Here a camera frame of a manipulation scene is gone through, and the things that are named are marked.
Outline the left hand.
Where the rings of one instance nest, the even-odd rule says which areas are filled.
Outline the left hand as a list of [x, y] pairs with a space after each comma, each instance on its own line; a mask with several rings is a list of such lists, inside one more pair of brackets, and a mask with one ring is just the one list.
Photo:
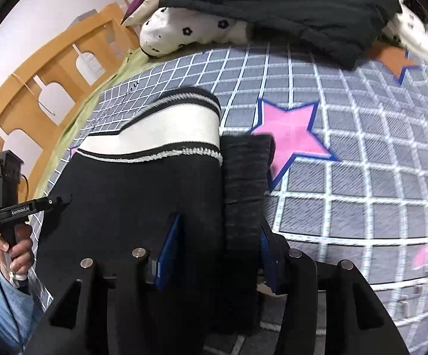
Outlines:
[[9, 274], [27, 275], [35, 262], [32, 251], [33, 241], [30, 238], [32, 227], [29, 225], [17, 225], [14, 228], [17, 244], [12, 248], [8, 242], [0, 236], [0, 270], [3, 277], [10, 282]]

